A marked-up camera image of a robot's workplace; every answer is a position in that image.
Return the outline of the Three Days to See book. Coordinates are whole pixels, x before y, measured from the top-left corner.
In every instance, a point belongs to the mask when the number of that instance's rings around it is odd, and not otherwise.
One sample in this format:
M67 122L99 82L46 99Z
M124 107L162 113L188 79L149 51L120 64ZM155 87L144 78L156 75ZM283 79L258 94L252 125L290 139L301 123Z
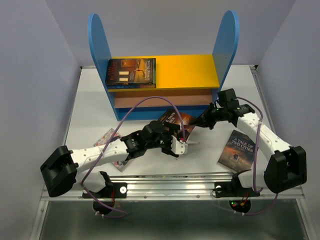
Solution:
M183 113L183 112L180 112L179 114L180 114L182 122L183 122L185 139L187 140L189 138L191 132L195 128L195 125L192 125L192 123L194 123L197 118L190 115L190 114ZM178 116L177 112L173 108L168 109L165 113L163 113L161 115L161 117L158 119L158 121L161 123L179 125L180 129L177 132L177 137L179 139L183 138L182 122L181 122L180 117Z

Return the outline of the Tale of Two Cities book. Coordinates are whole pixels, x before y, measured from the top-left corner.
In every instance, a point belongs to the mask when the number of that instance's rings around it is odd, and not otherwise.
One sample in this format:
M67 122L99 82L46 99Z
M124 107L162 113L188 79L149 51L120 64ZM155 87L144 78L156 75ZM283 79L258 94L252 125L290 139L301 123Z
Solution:
M233 130L217 164L232 173L250 170L254 161L255 146L247 135Z

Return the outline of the Little Women book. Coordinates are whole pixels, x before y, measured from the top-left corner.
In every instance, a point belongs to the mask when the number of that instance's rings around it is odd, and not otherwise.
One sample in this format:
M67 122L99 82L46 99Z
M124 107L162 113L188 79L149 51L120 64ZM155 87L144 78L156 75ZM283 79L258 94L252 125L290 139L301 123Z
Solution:
M94 144L94 147L105 145L109 139L111 139L112 134L115 132L113 128L110 128L102 137L100 137ZM120 139L122 136L119 133L115 133L113 138L111 139L111 143L117 139ZM123 172L126 167L129 165L128 161L114 161L112 165L119 171Z

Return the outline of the brown Edward Tulane book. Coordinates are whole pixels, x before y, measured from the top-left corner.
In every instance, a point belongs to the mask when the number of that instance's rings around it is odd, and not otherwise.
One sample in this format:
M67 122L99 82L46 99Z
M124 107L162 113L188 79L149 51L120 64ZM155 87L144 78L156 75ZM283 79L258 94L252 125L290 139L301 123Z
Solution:
M155 84L156 58L111 58L105 83L107 86Z

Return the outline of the Jane Eyre book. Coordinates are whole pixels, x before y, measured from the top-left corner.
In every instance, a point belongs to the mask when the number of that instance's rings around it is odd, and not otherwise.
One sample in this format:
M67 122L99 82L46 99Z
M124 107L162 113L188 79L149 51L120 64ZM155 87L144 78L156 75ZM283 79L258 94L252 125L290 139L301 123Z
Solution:
M155 89L155 85L115 85L115 86L108 86L107 89L109 91L114 90L114 91L122 91L122 90L136 90L136 89Z

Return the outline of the Animal Farm book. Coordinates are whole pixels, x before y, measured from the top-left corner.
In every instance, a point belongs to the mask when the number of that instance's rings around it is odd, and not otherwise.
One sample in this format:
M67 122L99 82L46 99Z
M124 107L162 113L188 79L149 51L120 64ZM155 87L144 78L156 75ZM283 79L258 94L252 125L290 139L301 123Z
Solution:
M108 89L149 89L156 88L155 84L115 84L108 85Z

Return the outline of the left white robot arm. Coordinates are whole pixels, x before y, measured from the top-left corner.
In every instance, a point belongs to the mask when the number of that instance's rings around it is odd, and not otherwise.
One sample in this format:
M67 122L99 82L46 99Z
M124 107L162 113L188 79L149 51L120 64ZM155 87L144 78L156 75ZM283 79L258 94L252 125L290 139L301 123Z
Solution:
M106 172L93 172L95 167L128 162L142 157L147 150L157 148L177 158L188 148L178 134L179 130L178 124L153 120L141 130L118 139L111 138L108 144L73 150L60 146L40 167L48 195L59 197L75 184L83 184L90 192L106 197L111 193L112 183Z

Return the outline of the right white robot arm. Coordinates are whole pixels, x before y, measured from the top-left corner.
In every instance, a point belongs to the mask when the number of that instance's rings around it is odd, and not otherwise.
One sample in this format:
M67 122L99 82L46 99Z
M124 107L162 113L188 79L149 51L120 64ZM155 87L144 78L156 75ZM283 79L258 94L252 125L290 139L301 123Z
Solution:
M260 193L269 189L281 193L307 182L307 155L301 146L292 146L263 123L262 111L251 101L240 104L241 97L230 88L218 92L193 125L212 130L218 122L228 122L254 143L253 169L234 175L231 192L242 195L248 189Z

